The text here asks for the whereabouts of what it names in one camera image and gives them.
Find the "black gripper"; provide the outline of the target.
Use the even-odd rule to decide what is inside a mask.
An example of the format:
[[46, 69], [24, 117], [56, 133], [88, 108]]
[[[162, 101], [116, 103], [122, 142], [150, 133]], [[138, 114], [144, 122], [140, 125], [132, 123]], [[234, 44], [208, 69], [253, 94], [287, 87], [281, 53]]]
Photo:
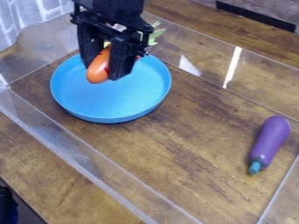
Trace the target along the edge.
[[136, 62], [136, 55], [146, 54], [154, 27], [142, 19], [146, 0], [71, 0], [71, 22], [78, 26], [79, 53], [90, 67], [111, 42], [108, 78], [127, 76]]

